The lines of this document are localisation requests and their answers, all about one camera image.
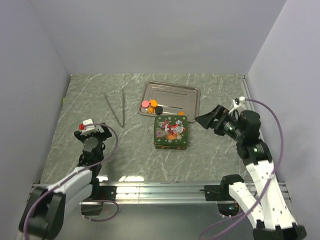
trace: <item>rectangular tray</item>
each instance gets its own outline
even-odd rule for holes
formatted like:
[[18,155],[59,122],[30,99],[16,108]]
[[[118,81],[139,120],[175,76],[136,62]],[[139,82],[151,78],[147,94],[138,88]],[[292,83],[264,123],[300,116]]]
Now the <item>rectangular tray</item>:
[[[195,122],[199,114],[200,90],[196,87],[149,81],[145,85],[141,103],[151,99],[156,100],[158,106],[163,108],[163,115],[177,115],[178,112],[184,112],[188,122]],[[155,113],[147,113],[141,105],[138,113],[156,116]]]

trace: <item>tray rim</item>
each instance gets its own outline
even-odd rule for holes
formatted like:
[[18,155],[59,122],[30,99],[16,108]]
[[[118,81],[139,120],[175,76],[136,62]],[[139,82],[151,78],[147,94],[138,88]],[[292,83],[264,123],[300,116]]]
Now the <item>tray rim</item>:
[[168,87],[182,87],[182,88],[187,88],[187,89],[192,89],[196,91],[196,104],[195,104],[195,116],[193,117],[193,119],[188,119],[189,123],[194,123],[196,121],[196,117],[199,115],[199,109],[200,109],[200,89],[194,86],[188,86],[188,85],[180,85],[180,84],[173,84],[173,83],[167,83],[167,82],[159,82],[159,81],[148,81],[145,86],[144,86],[144,91],[143,94],[141,96],[140,102],[139,102],[139,107],[138,107],[138,113],[144,116],[149,116],[149,117],[155,117],[157,116],[156,114],[149,114],[149,113],[144,113],[142,112],[141,109],[141,103],[146,95],[147,92],[147,87],[150,84],[158,84],[158,85],[164,85],[164,86],[168,86]]

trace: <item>gray marble surface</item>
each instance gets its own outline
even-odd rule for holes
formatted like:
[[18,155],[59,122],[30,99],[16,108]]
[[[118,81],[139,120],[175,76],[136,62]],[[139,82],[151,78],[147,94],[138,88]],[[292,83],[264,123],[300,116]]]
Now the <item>gray marble surface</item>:
[[[229,108],[234,97],[243,96],[236,74],[74,74],[65,97],[52,140],[42,183],[54,183],[77,165],[83,145],[74,131],[83,120],[92,118],[113,127],[119,145],[109,163],[100,171],[100,179],[110,181],[219,181],[229,174],[240,174],[249,181],[237,155],[235,142],[189,123],[187,150],[155,149],[155,118],[138,114],[140,100],[148,81],[197,87],[201,91],[199,114],[221,104]],[[118,118],[122,119],[121,87],[124,91],[125,125],[120,128],[105,100],[107,94]],[[106,141],[110,151],[114,138]]]

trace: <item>robotic arm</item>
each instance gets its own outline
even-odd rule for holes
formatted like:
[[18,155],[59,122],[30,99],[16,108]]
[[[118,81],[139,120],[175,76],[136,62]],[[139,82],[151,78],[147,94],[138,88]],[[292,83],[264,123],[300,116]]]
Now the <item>robotic arm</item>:
[[19,223],[19,230],[21,232],[23,232],[26,216],[35,201],[44,193],[54,187],[60,186],[65,179],[74,173],[79,174],[39,202],[31,218],[28,220],[28,233],[42,239],[55,239],[63,226],[64,218],[68,216],[79,203],[87,198],[94,200],[99,199],[100,188],[97,176],[102,165],[98,164],[89,169],[83,169],[104,159],[103,151],[106,146],[103,141],[110,138],[112,134],[107,127],[101,126],[103,132],[100,132],[99,129],[92,124],[92,119],[85,120],[79,125],[79,130],[74,132],[74,136],[83,144],[82,154],[79,157],[77,167],[59,182],[49,185],[46,188],[37,187],[30,194]]
[[[195,120],[203,128],[213,129],[216,135],[228,135],[236,141],[237,153],[250,173],[259,196],[270,179],[260,204],[247,216],[253,227],[253,238],[302,240],[307,235],[306,230],[304,226],[297,225],[285,203],[276,176],[271,174],[274,162],[267,144],[260,139],[260,115],[251,110],[238,112],[237,117],[231,114],[242,107],[244,100],[244,97],[235,98],[231,111],[218,105]],[[245,213],[256,203],[240,175],[223,177],[220,186],[222,195],[232,197]]]

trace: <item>pink round object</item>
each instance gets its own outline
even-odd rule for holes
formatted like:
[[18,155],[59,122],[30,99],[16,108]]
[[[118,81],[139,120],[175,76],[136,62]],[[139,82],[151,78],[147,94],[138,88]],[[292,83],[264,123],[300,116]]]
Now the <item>pink round object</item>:
[[147,100],[144,100],[142,103],[141,103],[141,106],[143,107],[143,108],[148,108],[149,107],[149,101],[147,101]]

